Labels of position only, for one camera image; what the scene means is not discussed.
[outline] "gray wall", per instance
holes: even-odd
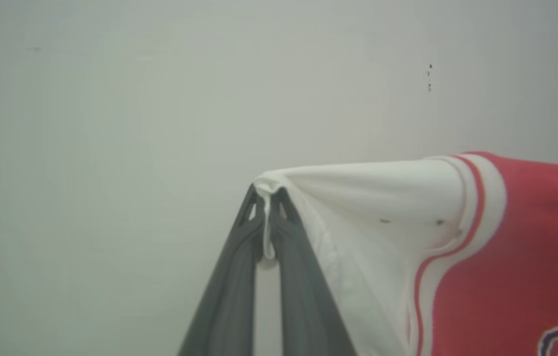
[[[558,162],[557,0],[0,0],[0,356],[175,354],[254,176],[466,150]]]

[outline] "cloth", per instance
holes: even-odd
[[[557,165],[477,153],[271,171],[255,187],[288,191],[359,355],[558,348]]]

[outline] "red stripe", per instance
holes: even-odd
[[[421,356],[422,347],[424,346],[424,325],[422,322],[422,311],[419,308],[419,286],[421,285],[424,272],[426,272],[426,268],[428,268],[428,265],[430,265],[432,261],[435,261],[436,259],[441,259],[442,257],[448,257],[454,255],[455,253],[466,248],[466,246],[470,245],[472,238],[474,237],[474,235],[478,230],[478,226],[480,225],[480,221],[483,216],[483,212],[485,210],[485,189],[483,187],[483,181],[481,179],[478,168],[466,158],[461,156],[456,156],[456,157],[462,160],[468,166],[468,168],[472,172],[472,175],[474,176],[474,182],[478,193],[477,208],[474,213],[472,227],[470,228],[470,232],[468,232],[468,234],[466,235],[466,239],[464,240],[464,242],[459,247],[457,247],[456,249],[450,252],[443,253],[442,255],[428,257],[428,259],[423,261],[422,264],[419,266],[419,270],[417,270],[417,274],[415,275],[415,310],[417,311],[417,321],[418,321],[417,325],[419,327],[419,338],[417,340],[418,343],[417,356]]]

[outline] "white fabric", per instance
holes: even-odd
[[[266,172],[255,186],[267,201],[281,187],[288,191],[357,353],[414,352],[417,268],[460,236],[466,190],[455,166],[420,160],[303,167]],[[268,234],[264,251],[274,257]]]

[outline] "small hole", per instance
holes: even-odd
[[[284,219],[288,218],[288,214],[285,213],[285,208],[283,207],[283,203],[279,203],[279,215]]]
[[[254,219],[256,214],[257,214],[257,204],[254,203],[252,205],[252,210],[250,210],[250,215],[248,216],[248,220],[251,221],[252,219]]]

